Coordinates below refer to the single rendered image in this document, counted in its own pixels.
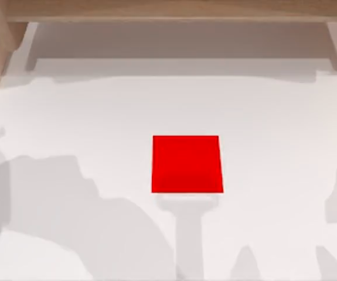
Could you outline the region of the flat red square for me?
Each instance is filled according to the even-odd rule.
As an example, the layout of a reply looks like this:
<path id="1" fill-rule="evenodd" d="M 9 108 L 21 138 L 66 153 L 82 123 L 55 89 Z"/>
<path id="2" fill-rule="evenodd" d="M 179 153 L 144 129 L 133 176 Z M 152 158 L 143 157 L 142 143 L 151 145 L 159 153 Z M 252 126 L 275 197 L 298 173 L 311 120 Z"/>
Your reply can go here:
<path id="1" fill-rule="evenodd" d="M 151 191 L 157 194 L 223 193 L 219 137 L 153 136 Z"/>

